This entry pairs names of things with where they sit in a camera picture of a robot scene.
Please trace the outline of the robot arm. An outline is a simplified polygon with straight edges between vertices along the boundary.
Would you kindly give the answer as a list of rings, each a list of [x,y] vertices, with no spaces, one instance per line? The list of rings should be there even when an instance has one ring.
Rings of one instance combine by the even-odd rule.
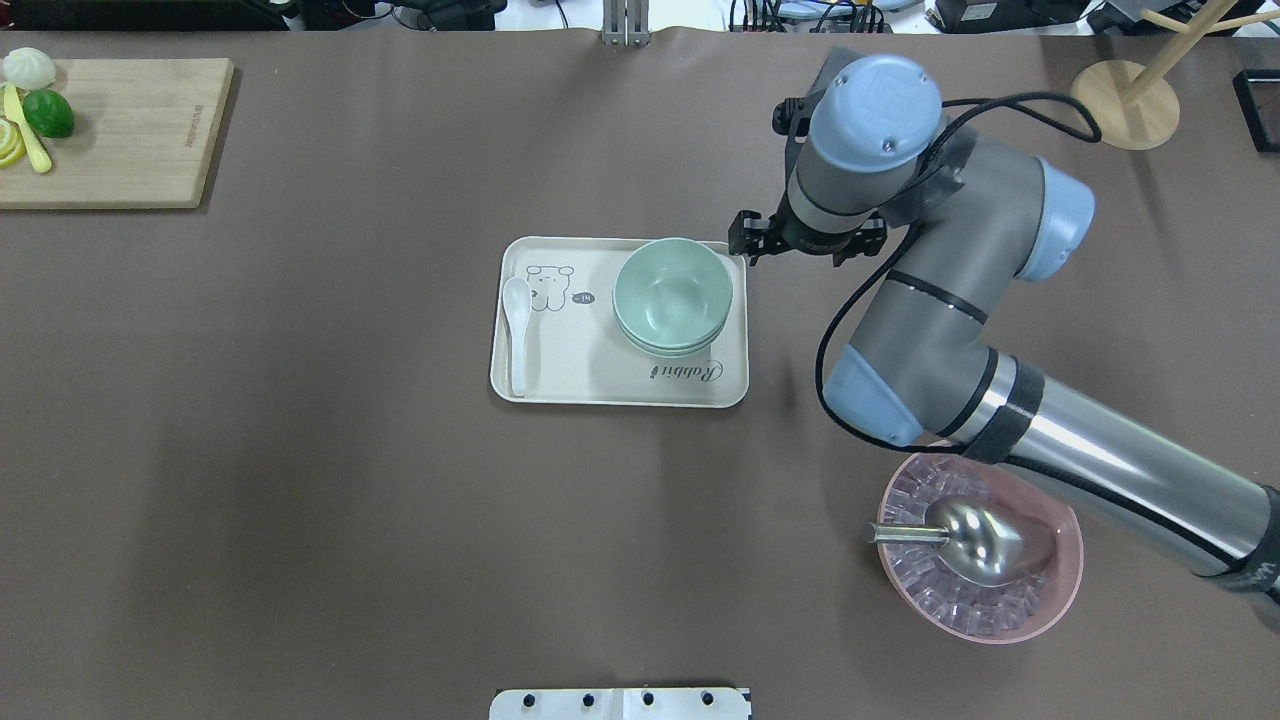
[[[870,295],[832,365],[815,352],[828,416],[870,445],[925,434],[973,462],[1125,527],[1277,629],[1277,489],[1245,479],[982,338],[1015,281],[1064,266],[1094,217],[1091,188],[972,122],[1038,92],[948,117],[932,74],[893,54],[836,47],[810,90],[781,102],[786,186],[774,214],[741,211],[730,252],[841,264],[906,233],[852,293]]]

